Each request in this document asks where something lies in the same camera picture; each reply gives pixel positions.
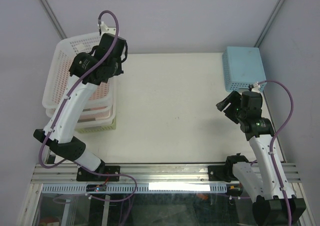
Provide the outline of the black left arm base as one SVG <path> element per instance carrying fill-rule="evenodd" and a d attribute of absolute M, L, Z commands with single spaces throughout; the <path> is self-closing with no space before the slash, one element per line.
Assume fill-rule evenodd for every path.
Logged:
<path fill-rule="evenodd" d="M 121 167 L 119 165 L 101 163 L 99 167 L 91 172 L 80 166 L 77 170 L 77 182 L 118 182 L 120 180 Z"/>

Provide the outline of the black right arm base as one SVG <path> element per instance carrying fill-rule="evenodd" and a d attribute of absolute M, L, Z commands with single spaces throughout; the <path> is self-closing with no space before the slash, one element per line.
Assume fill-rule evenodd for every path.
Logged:
<path fill-rule="evenodd" d="M 227 156 L 224 165 L 209 165 L 207 167 L 208 180 L 210 182 L 223 181 L 227 183 L 237 181 L 238 179 L 233 174 L 233 165 L 242 162 L 248 163 L 249 161 L 244 155 L 237 153 Z"/>

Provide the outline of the white perforated basket top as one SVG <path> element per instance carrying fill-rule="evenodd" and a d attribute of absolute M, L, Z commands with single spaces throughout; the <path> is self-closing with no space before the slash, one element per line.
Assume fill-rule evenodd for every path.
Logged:
<path fill-rule="evenodd" d="M 90 52 L 99 42 L 99 34 L 93 32 L 63 39 L 56 45 L 42 98 L 44 108 L 55 109 L 58 106 L 66 90 L 69 69 L 75 56 L 82 52 Z M 108 83 L 101 83 L 85 108 L 99 108 L 104 105 L 110 107 L 114 102 L 114 89 L 113 79 L 109 79 Z"/>

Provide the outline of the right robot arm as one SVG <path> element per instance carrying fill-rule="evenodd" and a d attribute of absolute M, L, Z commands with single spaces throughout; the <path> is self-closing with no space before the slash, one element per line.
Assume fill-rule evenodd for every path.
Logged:
<path fill-rule="evenodd" d="M 241 155 L 226 158 L 214 175 L 230 183 L 238 180 L 252 201 L 252 213 L 259 226 L 291 226 L 302 216 L 307 206 L 290 186 L 277 150 L 274 147 L 275 131 L 268 118 L 262 116 L 263 97 L 259 92 L 232 91 L 216 104 L 219 111 L 240 125 L 240 130 L 252 148 L 260 176 L 252 171 L 248 159 Z"/>

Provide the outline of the light blue perforated basket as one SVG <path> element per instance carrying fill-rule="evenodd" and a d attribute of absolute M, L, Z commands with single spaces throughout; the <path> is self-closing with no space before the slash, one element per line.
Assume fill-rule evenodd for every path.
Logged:
<path fill-rule="evenodd" d="M 257 47 L 228 46 L 222 54 L 224 87 L 227 92 L 264 82 L 266 74 Z"/>

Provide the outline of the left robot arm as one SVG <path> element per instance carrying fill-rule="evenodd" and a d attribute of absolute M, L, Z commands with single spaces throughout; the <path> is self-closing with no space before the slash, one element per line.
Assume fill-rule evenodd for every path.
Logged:
<path fill-rule="evenodd" d="M 90 52 L 78 53 L 69 68 L 67 88 L 53 117 L 33 137 L 56 155 L 87 169 L 93 180 L 105 174 L 105 163 L 74 136 L 76 124 L 89 98 L 101 83 L 123 74 L 122 64 L 128 57 L 124 38 L 104 33 Z"/>

